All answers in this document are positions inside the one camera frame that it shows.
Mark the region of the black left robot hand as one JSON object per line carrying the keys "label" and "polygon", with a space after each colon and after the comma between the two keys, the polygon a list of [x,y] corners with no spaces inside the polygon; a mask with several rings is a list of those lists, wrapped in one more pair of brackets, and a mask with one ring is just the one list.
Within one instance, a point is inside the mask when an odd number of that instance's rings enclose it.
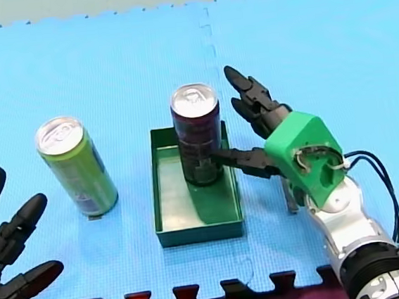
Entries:
{"label": "black left robot hand", "polygon": [[33,267],[26,273],[17,274],[4,284],[1,283],[4,268],[12,265],[20,257],[46,205],[46,196],[37,193],[10,221],[0,225],[0,299],[31,299],[50,286],[64,269],[61,261],[51,260]]}

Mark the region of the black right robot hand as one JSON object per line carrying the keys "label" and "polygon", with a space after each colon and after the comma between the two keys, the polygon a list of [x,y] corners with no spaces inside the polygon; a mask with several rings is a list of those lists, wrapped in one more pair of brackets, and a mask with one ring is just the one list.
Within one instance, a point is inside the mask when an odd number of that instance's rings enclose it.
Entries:
{"label": "black right robot hand", "polygon": [[[239,93],[239,98],[232,98],[233,109],[252,127],[262,139],[267,139],[286,119],[291,108],[272,99],[269,91],[251,76],[245,77],[235,68],[226,65],[224,75],[231,86]],[[262,148],[239,150],[237,148],[217,149],[210,154],[212,161],[240,169],[243,173],[262,177],[284,174],[273,159]]]}

